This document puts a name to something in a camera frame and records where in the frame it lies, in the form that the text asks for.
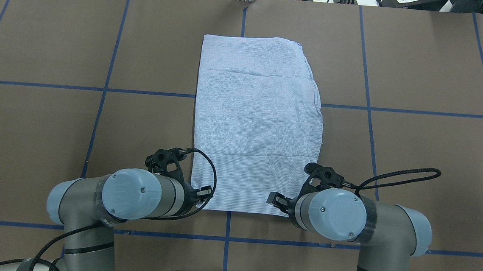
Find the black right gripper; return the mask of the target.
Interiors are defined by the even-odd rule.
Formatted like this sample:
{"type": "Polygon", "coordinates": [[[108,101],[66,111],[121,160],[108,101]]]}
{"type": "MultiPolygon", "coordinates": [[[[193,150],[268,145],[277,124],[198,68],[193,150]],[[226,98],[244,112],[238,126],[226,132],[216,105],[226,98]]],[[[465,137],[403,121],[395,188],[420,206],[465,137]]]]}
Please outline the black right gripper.
{"type": "Polygon", "coordinates": [[[270,192],[266,203],[280,210],[290,220],[302,221],[302,205],[305,195],[288,198],[282,193],[270,192]]]}

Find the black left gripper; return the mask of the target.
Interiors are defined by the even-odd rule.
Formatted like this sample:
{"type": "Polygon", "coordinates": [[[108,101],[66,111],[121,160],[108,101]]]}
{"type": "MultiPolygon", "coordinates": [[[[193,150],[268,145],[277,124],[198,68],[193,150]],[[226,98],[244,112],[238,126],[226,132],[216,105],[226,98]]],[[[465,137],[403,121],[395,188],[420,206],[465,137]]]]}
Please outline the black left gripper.
{"type": "Polygon", "coordinates": [[[187,215],[195,205],[204,205],[213,196],[213,186],[207,185],[199,189],[192,187],[189,182],[181,182],[182,191],[180,194],[181,206],[179,215],[187,215]]]}

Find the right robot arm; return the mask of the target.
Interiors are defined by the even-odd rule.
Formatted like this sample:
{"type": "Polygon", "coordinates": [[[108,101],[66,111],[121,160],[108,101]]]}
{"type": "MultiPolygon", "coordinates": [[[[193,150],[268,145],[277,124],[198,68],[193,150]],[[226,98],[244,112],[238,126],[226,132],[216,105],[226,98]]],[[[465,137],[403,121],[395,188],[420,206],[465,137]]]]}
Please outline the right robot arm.
{"type": "Polygon", "coordinates": [[[300,229],[359,244],[356,271],[409,271],[411,257],[424,255],[433,238],[421,212],[348,190],[329,188],[293,199],[271,192],[266,201],[300,229]]]}

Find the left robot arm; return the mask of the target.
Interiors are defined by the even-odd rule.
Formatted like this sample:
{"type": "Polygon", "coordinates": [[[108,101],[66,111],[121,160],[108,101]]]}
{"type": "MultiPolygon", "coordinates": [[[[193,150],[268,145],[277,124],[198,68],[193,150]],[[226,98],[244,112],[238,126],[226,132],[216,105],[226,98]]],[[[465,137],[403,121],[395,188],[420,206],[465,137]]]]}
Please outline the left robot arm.
{"type": "Polygon", "coordinates": [[[97,178],[59,183],[46,209],[63,235],[64,257],[44,263],[48,271],[115,271],[114,227],[127,221],[180,220],[206,205],[216,186],[195,189],[176,178],[143,169],[122,169],[97,178]]]}

